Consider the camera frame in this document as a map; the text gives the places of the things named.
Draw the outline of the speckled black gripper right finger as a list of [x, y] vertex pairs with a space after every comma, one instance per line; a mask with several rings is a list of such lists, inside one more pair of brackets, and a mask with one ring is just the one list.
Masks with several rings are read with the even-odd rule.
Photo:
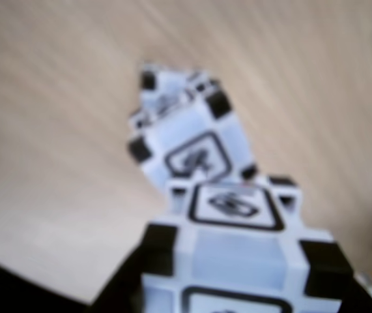
[[345, 258], [310, 260], [304, 294], [312, 299], [340, 301], [338, 312], [372, 312], [372, 296], [355, 279]]

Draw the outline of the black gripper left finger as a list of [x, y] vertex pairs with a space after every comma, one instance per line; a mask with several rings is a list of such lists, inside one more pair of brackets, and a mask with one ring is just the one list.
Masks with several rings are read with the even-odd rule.
[[135, 247], [89, 307], [89, 312], [134, 312], [130, 298], [140, 285], [145, 254], [141, 245]]

